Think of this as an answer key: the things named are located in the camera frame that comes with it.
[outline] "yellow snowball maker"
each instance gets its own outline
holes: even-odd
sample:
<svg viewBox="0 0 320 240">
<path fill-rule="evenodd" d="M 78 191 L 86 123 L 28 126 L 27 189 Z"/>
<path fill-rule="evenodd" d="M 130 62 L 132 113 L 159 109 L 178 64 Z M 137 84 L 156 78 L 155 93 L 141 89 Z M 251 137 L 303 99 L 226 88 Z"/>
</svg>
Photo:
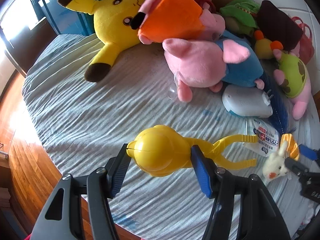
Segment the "yellow snowball maker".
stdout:
<svg viewBox="0 0 320 240">
<path fill-rule="evenodd" d="M 257 160 L 234 163 L 221 153 L 231 143 L 257 141 L 256 135 L 236 134 L 211 144 L 201 139 L 183 137 L 168 126 L 156 125 L 139 133 L 135 140 L 128 144 L 127 154 L 143 171 L 151 176 L 163 177 L 181 168 L 192 168 L 191 147 L 198 145 L 204 156 L 212 159 L 217 166 L 239 170 L 256 166 Z"/>
</svg>

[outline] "screw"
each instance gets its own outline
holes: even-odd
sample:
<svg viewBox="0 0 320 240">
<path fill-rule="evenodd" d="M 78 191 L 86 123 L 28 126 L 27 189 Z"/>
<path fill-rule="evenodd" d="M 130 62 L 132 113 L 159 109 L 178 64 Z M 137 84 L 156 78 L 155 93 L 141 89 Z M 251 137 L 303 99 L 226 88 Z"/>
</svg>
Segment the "screw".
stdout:
<svg viewBox="0 0 320 240">
<path fill-rule="evenodd" d="M 220 204 L 217 205 L 216 211 L 220 211 L 222 209 L 222 206 Z"/>
<path fill-rule="evenodd" d="M 98 174 L 102 174 L 102 173 L 105 173 L 106 172 L 106 169 L 105 168 L 97 168 L 96 172 Z"/>
<path fill-rule="evenodd" d="M 251 174 L 251 179 L 257 181 L 258 180 L 258 175 L 256 174 Z"/>
<path fill-rule="evenodd" d="M 65 175 L 62 176 L 63 180 L 68 180 L 70 178 L 71 178 L 71 174 L 65 174 Z"/>
<path fill-rule="evenodd" d="M 224 168 L 221 168 L 221 167 L 217 168 L 218 174 L 224 174 L 225 172 L 226 172 L 226 170 Z"/>
</svg>

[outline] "blue gripper pad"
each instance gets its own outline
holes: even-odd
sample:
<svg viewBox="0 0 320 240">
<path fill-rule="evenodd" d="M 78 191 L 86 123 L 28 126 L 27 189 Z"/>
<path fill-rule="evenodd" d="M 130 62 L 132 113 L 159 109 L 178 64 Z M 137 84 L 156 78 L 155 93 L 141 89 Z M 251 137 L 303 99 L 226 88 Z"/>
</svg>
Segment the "blue gripper pad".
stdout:
<svg viewBox="0 0 320 240">
<path fill-rule="evenodd" d="M 212 168 L 209 161 L 212 160 L 208 160 L 204 157 L 198 145 L 191 147 L 191 163 L 196 173 L 201 191 L 207 198 L 213 198 L 213 189 L 211 185 L 213 185 L 215 173 L 214 168 Z"/>
<path fill-rule="evenodd" d="M 314 150 L 311 150 L 310 148 L 308 148 L 307 146 L 305 146 L 303 144 L 299 145 L 299 151 L 302 155 L 309 158 L 310 160 L 315 161 L 318 159 L 317 153 Z"/>
</svg>

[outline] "green plush toy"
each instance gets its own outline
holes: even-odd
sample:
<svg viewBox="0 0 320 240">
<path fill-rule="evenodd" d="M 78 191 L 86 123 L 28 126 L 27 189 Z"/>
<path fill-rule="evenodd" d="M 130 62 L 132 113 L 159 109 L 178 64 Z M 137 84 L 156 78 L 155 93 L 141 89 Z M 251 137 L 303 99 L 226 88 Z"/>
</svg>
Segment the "green plush toy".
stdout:
<svg viewBox="0 0 320 240">
<path fill-rule="evenodd" d="M 220 13 L 225 18 L 228 30 L 252 36 L 254 29 L 258 28 L 254 16 L 259 9 L 260 5 L 252 0 L 233 0 L 220 8 Z"/>
</svg>

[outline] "orange hat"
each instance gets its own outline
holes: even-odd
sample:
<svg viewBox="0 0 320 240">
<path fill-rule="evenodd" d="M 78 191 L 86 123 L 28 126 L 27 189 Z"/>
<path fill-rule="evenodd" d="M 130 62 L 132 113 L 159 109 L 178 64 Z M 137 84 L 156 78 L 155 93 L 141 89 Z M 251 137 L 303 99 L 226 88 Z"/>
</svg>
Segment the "orange hat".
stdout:
<svg viewBox="0 0 320 240">
<path fill-rule="evenodd" d="M 138 34 L 155 42 L 168 38 L 196 39 L 204 30 L 202 8 L 194 0 L 161 0 Z"/>
<path fill-rule="evenodd" d="M 293 135 L 291 133 L 285 133 L 281 137 L 281 142 L 287 141 L 288 142 L 288 147 L 287 147 L 287 152 L 289 153 L 289 157 L 294 159 L 294 160 L 299 160 L 300 157 L 300 151 L 297 142 L 294 140 Z"/>
</svg>

